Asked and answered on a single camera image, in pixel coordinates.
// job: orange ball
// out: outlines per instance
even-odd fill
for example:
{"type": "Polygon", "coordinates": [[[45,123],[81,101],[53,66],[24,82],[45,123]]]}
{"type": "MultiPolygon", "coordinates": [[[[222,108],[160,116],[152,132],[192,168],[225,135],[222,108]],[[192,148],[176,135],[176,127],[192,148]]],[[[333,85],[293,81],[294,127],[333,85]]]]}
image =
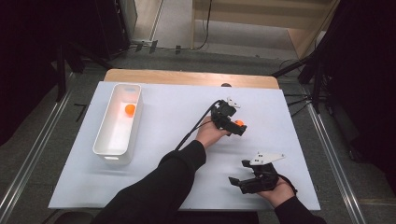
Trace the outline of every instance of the orange ball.
{"type": "Polygon", "coordinates": [[[135,106],[134,105],[127,105],[125,106],[125,113],[131,117],[134,115],[135,106]]]}
{"type": "Polygon", "coordinates": [[[235,121],[235,124],[238,125],[238,126],[243,126],[244,125],[244,121],[238,119],[238,120],[235,121]]]}

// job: white board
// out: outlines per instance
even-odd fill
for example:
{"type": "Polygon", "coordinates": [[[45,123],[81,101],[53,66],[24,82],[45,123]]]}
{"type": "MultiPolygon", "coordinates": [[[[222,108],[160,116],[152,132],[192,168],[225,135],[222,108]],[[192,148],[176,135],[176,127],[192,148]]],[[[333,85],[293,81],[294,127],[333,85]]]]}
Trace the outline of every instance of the white board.
{"type": "Polygon", "coordinates": [[[285,159],[274,161],[276,170],[290,179],[308,209],[320,209],[281,90],[138,83],[144,109],[132,161],[120,166],[106,164],[92,152],[115,84],[99,83],[49,208],[104,207],[119,190],[155,169],[215,101],[230,96],[241,105],[233,119],[244,121],[247,130],[242,136],[221,138],[207,151],[206,164],[197,171],[191,193],[180,209],[271,209],[263,198],[242,194],[228,180],[228,176],[252,178],[251,169],[243,167],[241,160],[251,160],[259,151],[285,154],[285,159]]]}

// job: white rectangular bin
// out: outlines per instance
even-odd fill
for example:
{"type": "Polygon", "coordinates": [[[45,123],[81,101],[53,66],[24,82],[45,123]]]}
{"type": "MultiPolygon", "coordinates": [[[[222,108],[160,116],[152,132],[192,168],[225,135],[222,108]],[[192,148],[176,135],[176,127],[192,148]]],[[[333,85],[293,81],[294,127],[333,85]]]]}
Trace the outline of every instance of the white rectangular bin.
{"type": "Polygon", "coordinates": [[[142,110],[141,87],[117,84],[111,93],[93,152],[107,163],[130,163],[142,110]]]}

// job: person's right hand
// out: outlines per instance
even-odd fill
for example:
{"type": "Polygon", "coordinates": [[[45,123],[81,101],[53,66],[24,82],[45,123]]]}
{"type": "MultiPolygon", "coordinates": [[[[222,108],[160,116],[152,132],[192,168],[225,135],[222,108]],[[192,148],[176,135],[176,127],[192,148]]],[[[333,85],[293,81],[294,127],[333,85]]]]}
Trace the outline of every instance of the person's right hand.
{"type": "Polygon", "coordinates": [[[276,187],[273,190],[261,191],[257,194],[268,200],[274,208],[295,196],[291,186],[281,177],[279,177],[276,187]]]}

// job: metal strip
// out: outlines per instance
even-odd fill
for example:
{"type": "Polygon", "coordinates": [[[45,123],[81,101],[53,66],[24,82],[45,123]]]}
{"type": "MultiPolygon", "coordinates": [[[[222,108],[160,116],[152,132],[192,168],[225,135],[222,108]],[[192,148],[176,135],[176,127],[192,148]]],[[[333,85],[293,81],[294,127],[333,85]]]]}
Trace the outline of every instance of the metal strip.
{"type": "Polygon", "coordinates": [[[11,215],[15,204],[20,198],[22,191],[26,186],[27,181],[29,180],[30,175],[35,169],[35,165],[40,159],[41,153],[43,152],[44,147],[50,139],[52,131],[56,126],[59,117],[62,115],[67,101],[70,98],[70,94],[76,82],[76,75],[74,73],[71,73],[67,81],[69,89],[65,93],[64,98],[59,103],[56,103],[53,107],[51,113],[49,114],[49,118],[41,129],[41,132],[35,140],[32,148],[30,149],[30,152],[27,155],[25,161],[23,162],[21,169],[18,171],[12,183],[8,186],[7,192],[0,204],[0,223],[7,223],[7,220],[11,215]]]}
{"type": "Polygon", "coordinates": [[[353,192],[353,189],[347,180],[347,175],[344,172],[343,166],[338,160],[337,153],[332,146],[332,141],[326,132],[326,128],[322,122],[321,116],[315,112],[315,109],[312,105],[309,105],[308,109],[315,128],[317,129],[320,142],[323,145],[330,167],[332,168],[335,181],[337,182],[338,188],[340,189],[341,195],[344,199],[344,203],[346,204],[346,209],[350,215],[350,218],[355,224],[365,224],[366,221],[361,211],[361,207],[359,206],[358,200],[355,197],[355,193],[353,192]]]}

